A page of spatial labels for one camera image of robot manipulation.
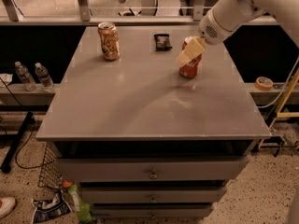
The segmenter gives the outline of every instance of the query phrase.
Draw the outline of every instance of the plastic water bottle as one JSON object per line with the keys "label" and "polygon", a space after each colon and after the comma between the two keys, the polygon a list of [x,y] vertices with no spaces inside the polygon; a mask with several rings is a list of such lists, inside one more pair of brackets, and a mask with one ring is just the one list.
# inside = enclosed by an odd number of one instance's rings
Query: plastic water bottle
{"label": "plastic water bottle", "polygon": [[41,63],[36,63],[36,75],[46,92],[54,93],[55,87],[52,78],[45,66]]}
{"label": "plastic water bottle", "polygon": [[31,76],[28,68],[26,65],[15,62],[15,69],[16,73],[21,80],[21,83],[24,85],[25,89],[27,91],[34,91],[36,90],[36,82],[34,78]]}

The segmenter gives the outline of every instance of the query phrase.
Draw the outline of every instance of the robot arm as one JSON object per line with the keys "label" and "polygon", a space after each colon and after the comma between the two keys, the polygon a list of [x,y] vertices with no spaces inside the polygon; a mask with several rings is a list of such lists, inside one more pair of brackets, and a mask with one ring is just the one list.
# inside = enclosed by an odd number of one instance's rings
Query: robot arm
{"label": "robot arm", "polygon": [[199,23],[206,42],[215,45],[244,22],[271,14],[299,47],[299,0],[219,0]]}

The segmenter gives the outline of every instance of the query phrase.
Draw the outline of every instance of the can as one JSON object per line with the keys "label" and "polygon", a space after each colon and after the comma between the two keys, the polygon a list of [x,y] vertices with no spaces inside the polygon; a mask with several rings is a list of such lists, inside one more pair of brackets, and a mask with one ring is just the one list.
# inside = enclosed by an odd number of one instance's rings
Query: can
{"label": "can", "polygon": [[[185,49],[187,44],[192,40],[194,36],[188,36],[185,38],[182,49]],[[198,66],[202,59],[202,54],[195,57],[193,60],[191,60],[189,63],[184,64],[179,68],[179,73],[186,78],[194,78],[198,74]]]}
{"label": "can", "polygon": [[101,48],[106,60],[120,58],[119,34],[114,23],[102,22],[98,24],[98,33],[101,37]]}

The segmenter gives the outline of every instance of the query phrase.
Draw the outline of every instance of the drawer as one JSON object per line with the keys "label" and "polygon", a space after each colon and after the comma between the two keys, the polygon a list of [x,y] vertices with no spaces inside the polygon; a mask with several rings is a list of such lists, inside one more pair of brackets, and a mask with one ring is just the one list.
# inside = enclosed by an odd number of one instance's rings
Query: drawer
{"label": "drawer", "polygon": [[175,206],[92,206],[94,217],[99,218],[159,218],[159,217],[207,217],[212,212],[210,205]]}
{"label": "drawer", "polygon": [[234,179],[248,157],[214,157],[199,160],[155,159],[150,161],[59,159],[59,170],[76,182],[176,181]]}
{"label": "drawer", "polygon": [[130,187],[82,188],[85,203],[214,203],[225,194],[225,187]]}

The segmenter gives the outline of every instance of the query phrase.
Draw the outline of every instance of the white cable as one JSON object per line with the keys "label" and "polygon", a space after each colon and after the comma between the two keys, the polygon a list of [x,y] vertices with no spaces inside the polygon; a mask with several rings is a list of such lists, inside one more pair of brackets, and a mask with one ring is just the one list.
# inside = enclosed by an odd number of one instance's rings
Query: white cable
{"label": "white cable", "polygon": [[296,60],[295,64],[294,64],[293,67],[292,67],[291,72],[289,73],[289,76],[287,77],[286,82],[285,82],[284,85],[282,86],[282,88],[281,88],[281,92],[278,94],[277,98],[275,98],[275,99],[274,99],[270,104],[268,104],[268,105],[257,106],[258,108],[267,108],[267,107],[269,107],[270,105],[273,105],[273,104],[279,99],[279,97],[281,96],[281,94],[286,90],[287,85],[288,85],[288,83],[289,83],[289,80],[290,80],[290,78],[291,78],[291,76],[292,76],[292,73],[293,73],[294,69],[296,68],[296,65],[297,65],[298,62],[299,62],[299,55],[298,55],[298,57],[297,57],[297,60]]}

